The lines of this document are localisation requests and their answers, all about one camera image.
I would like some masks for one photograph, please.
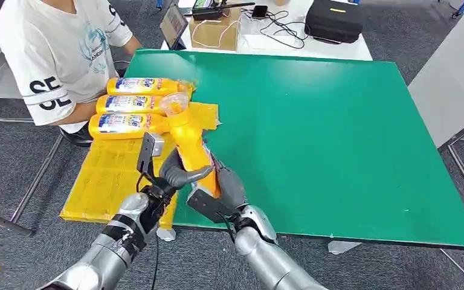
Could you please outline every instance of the white t-shirt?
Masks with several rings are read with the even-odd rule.
[[[132,37],[108,0],[74,0],[77,13],[41,0],[6,0],[0,11],[0,47],[36,125],[69,116],[76,103],[105,93],[117,76],[110,45]],[[86,122],[61,126],[68,133]]]

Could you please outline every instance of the gray carpet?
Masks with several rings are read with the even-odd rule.
[[[112,3],[144,46],[160,47],[161,14],[153,0]],[[448,19],[452,10],[446,2],[362,0],[362,6],[364,37],[373,58],[395,61],[407,83],[455,24]],[[127,59],[117,50],[114,56]],[[0,100],[0,116],[26,117],[28,113],[22,100]],[[11,216],[57,134],[54,127],[0,124],[1,216]],[[464,142],[456,146],[464,159]],[[76,262],[103,228],[58,217],[86,153],[87,149],[65,141],[61,144],[20,221],[36,227],[37,235],[20,237],[0,229],[0,289],[40,286]],[[464,201],[464,180],[449,154],[442,156]],[[464,289],[464,275],[436,249],[364,244],[333,256],[323,240],[281,237],[280,243],[330,289]],[[137,257],[119,289],[150,288],[153,249],[150,243]],[[179,230],[177,240],[161,242],[159,250],[156,289],[261,289],[225,233]],[[448,252],[464,266],[464,251]]]

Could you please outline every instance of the person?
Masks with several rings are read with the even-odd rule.
[[[0,47],[35,125],[89,146],[88,120],[116,77],[109,46],[141,47],[108,0],[5,0]]]

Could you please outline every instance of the white table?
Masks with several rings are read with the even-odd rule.
[[[272,0],[257,0],[256,4],[258,5],[267,5],[269,11],[276,13],[280,10],[287,10],[289,12],[289,17],[282,19],[282,22],[289,21],[305,21],[305,16],[312,4],[312,0],[291,0],[289,4],[285,6],[278,7],[274,5]],[[195,0],[180,0],[179,7],[193,7]],[[303,32],[303,24],[299,24],[300,29]],[[243,24],[241,31],[250,30],[251,27]],[[367,48],[366,41],[362,34],[360,34],[357,41],[354,43],[342,43],[339,45],[328,44],[314,40],[309,37],[305,40],[304,48],[300,50],[295,50],[284,45],[280,45],[276,41],[265,37],[261,34],[252,35],[247,34],[248,42],[244,40],[241,34],[238,37],[237,41],[237,51],[225,51],[225,50],[212,50],[205,48],[193,48],[191,43],[191,35],[189,32],[189,27],[182,34],[182,41],[186,46],[187,50],[190,51],[206,51],[206,52],[215,52],[215,53],[240,53],[240,54],[267,54],[267,55],[279,55],[279,56],[302,56],[302,57],[319,57],[319,58],[328,58],[328,59],[354,59],[354,60],[373,60],[369,49]],[[162,50],[167,50],[168,46],[166,42],[163,42],[161,47]]]

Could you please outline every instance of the cardboard box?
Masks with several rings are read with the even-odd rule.
[[[224,10],[224,15],[228,15],[228,17],[223,16],[217,20],[207,21],[195,21],[193,19],[190,20],[189,32],[191,35],[191,43],[194,48],[208,48],[213,50],[233,51],[236,50],[237,28],[239,23],[234,23],[234,21],[237,21],[239,19],[239,16],[241,16],[241,9],[231,8]]]

